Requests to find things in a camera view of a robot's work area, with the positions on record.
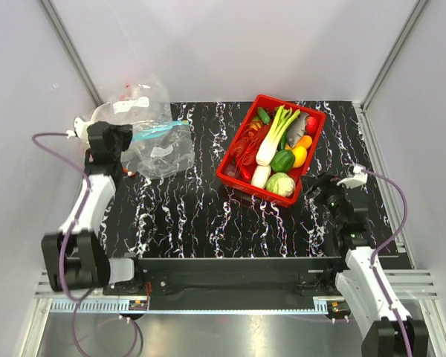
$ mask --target green cucumber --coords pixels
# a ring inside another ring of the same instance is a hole
[[[277,147],[279,151],[284,150],[284,148],[285,148],[285,143],[286,143],[286,140],[285,140],[285,133],[284,133],[284,134],[282,134],[282,138],[281,138],[281,140],[279,141],[279,145],[278,145],[278,147]]]
[[[275,173],[287,173],[294,165],[296,156],[290,150],[281,150],[271,160],[271,169]]]
[[[271,121],[268,113],[261,107],[258,108],[258,116],[261,118],[261,121],[264,124],[269,124],[269,122]]]

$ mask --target white wall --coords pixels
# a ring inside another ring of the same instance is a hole
[[[415,0],[54,0],[103,97],[155,72],[173,101],[362,100]]]
[[[64,131],[91,109],[38,2],[0,1],[0,357],[16,356],[44,268],[41,238],[64,221],[79,181],[31,135]],[[65,138],[48,143],[78,156]]]
[[[369,107],[389,175],[410,206],[407,233],[446,317],[446,0],[432,1]]]

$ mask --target red tomato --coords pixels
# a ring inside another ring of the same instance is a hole
[[[314,117],[307,117],[306,121],[306,133],[309,135],[314,135],[317,132],[318,127],[317,119]]]

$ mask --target ziplock bag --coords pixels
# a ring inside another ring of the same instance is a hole
[[[134,132],[150,129],[152,123],[172,121],[167,88],[154,74],[139,83],[128,84],[124,91],[108,98],[108,102],[109,123],[132,124]]]
[[[131,146],[121,159],[123,166],[148,179],[165,178],[193,167],[195,150],[188,121],[153,123],[134,129]]]

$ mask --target red plastic basket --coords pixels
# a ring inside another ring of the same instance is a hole
[[[301,112],[308,113],[313,118],[315,118],[318,122],[318,127],[315,135],[312,136],[312,145],[308,151],[306,162],[303,166],[298,167],[297,169],[291,169],[288,172],[288,175],[293,178],[294,182],[296,183],[296,190],[290,197],[282,197],[275,193],[269,192],[267,190],[263,190],[258,187],[254,187],[251,184],[238,180],[236,178],[232,178],[230,176],[225,175],[224,169],[228,164],[230,164],[233,161],[233,157],[229,155],[228,150],[226,154],[224,155],[224,158],[222,162],[220,163],[216,175],[222,180],[223,184],[226,184],[227,186],[230,186],[232,188],[236,188],[237,190],[241,190],[245,193],[249,193],[250,195],[255,195],[261,199],[266,199],[271,202],[275,202],[278,205],[281,205],[283,207],[289,207],[290,205],[293,205],[297,201],[297,197],[299,196],[299,192],[302,188],[302,183],[300,176],[307,173],[307,169],[309,168],[309,165],[311,164],[312,156],[314,155],[315,148],[317,147],[317,142],[319,141],[320,133],[322,132],[322,128],[324,126],[324,122],[326,121],[326,114],[319,112],[317,110],[305,108],[303,106],[297,106],[296,104],[285,102],[284,100],[279,100],[276,98],[268,97],[266,95],[258,95],[253,102],[253,105],[251,106],[250,110],[246,114],[245,119],[243,120],[242,125],[239,127],[238,132],[236,133],[236,136],[234,137],[233,141],[231,141],[230,148],[239,140],[239,138],[242,135],[243,129],[256,115],[257,115],[257,109],[259,107],[262,107],[264,109],[273,111],[278,106],[284,105],[285,108],[292,108],[294,111],[300,110]]]

